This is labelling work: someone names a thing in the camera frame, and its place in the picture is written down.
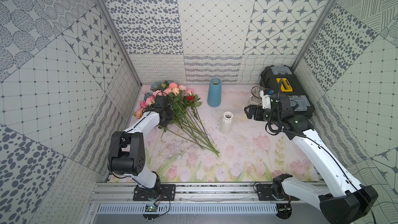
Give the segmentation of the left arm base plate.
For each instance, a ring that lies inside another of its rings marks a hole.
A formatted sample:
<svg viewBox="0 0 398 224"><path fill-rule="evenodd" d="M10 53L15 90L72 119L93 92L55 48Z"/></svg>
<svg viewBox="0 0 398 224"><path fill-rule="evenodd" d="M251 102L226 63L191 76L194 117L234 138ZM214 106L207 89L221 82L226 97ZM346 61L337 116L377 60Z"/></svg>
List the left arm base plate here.
<svg viewBox="0 0 398 224"><path fill-rule="evenodd" d="M175 184L160 184L152 189L142 188L138 185L134 189L133 201L155 201L159 197L162 201L174 201L175 193Z"/></svg>

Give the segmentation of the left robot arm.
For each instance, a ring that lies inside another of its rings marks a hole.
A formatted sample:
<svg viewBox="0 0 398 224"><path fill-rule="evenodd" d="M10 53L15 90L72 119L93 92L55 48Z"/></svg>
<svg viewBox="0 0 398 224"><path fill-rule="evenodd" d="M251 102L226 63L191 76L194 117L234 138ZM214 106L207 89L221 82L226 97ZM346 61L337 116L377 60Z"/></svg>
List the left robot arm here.
<svg viewBox="0 0 398 224"><path fill-rule="evenodd" d="M152 129L165 128L174 118L168 96L159 92L154 103L143 110L142 117L124 131L111 136L108 153L108 170L119 179L131 178L139 192L150 200L161 195L161 183L157 173L146 166L144 140Z"/></svg>

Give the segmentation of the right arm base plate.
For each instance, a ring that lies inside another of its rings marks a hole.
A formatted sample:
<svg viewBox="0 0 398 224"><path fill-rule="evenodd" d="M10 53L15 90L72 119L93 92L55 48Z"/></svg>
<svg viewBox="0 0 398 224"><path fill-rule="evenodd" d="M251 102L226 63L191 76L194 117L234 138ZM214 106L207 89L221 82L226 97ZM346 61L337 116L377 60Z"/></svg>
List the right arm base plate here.
<svg viewBox="0 0 398 224"><path fill-rule="evenodd" d="M289 200L299 201L298 198L287 196L287 195L282 196L282 198L277 198L273 194L271 184L263 184L260 182L255 182L253 184L253 189L254 189L255 193L257 194L259 201L289 201Z"/></svg>

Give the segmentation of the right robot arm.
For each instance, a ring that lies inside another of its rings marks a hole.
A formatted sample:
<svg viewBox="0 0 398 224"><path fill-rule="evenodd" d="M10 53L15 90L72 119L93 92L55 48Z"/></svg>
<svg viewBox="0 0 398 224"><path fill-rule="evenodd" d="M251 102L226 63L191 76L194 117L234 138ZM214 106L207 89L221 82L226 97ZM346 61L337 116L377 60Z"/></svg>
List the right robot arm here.
<svg viewBox="0 0 398 224"><path fill-rule="evenodd" d="M326 189L318 188L283 173L273 178L272 196L276 200L302 200L320 210L331 224L350 224L372 213L378 198L376 190L363 185L348 172L307 117L295 113L298 105L292 106L290 97L282 93L262 93L261 98L260 104L244 108L247 118L265 121L265 129L271 135L286 134L307 155L327 186Z"/></svg>

